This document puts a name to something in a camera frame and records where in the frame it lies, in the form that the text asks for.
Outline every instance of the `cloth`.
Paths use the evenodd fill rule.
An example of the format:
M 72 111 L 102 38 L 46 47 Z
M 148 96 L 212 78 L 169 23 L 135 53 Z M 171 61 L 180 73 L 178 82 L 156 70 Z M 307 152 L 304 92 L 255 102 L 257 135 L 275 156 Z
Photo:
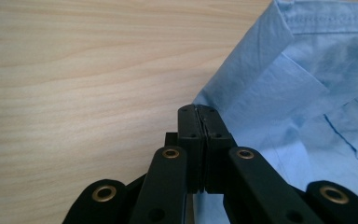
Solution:
M 292 186 L 330 180 L 358 195 L 358 3 L 273 1 L 193 102 Z M 229 223 L 222 195 L 196 223 Z

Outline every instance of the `wood grain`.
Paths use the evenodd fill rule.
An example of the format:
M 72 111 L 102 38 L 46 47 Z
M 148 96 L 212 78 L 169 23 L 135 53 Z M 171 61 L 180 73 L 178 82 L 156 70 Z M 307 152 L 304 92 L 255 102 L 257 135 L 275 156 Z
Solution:
M 0 223 L 147 171 L 269 1 L 0 1 Z

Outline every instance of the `tabletop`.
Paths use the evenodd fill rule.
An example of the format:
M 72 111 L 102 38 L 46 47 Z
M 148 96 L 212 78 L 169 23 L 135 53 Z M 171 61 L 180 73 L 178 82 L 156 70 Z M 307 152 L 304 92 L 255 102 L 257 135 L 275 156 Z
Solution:
M 144 174 L 267 0 L 0 1 L 0 223 Z

